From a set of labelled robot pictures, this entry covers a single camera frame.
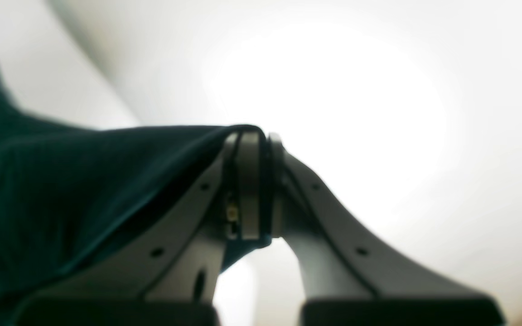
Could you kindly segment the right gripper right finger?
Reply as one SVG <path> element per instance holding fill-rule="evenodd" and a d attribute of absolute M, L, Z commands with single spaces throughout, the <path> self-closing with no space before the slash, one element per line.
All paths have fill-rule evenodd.
<path fill-rule="evenodd" d="M 495 299 L 433 272 L 361 224 L 320 177 L 268 136 L 271 233 L 299 262 L 301 326 L 503 326 Z"/>

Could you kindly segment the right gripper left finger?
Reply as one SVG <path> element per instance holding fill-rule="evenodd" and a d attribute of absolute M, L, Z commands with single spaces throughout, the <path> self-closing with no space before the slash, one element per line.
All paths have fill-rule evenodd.
<path fill-rule="evenodd" d="M 37 292 L 15 326 L 217 326 L 216 281 L 231 240 L 261 237 L 261 132 L 233 133 L 146 232 Z"/>

